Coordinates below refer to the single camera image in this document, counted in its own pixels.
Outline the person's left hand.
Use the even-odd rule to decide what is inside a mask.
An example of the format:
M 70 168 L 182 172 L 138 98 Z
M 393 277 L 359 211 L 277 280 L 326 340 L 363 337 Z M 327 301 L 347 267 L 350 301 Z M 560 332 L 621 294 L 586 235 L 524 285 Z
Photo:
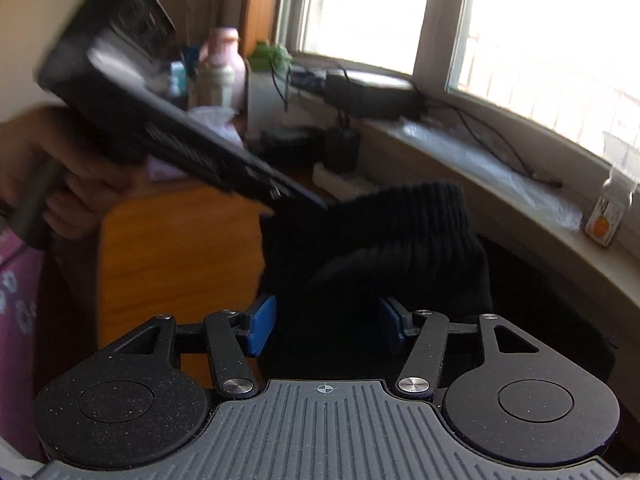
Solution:
M 17 206 L 32 174 L 50 156 L 66 170 L 65 188 L 49 195 L 43 220 L 59 237 L 78 240 L 95 231 L 137 185 L 143 166 L 119 165 L 90 153 L 75 136 L 66 107 L 25 110 L 1 124 L 1 200 Z

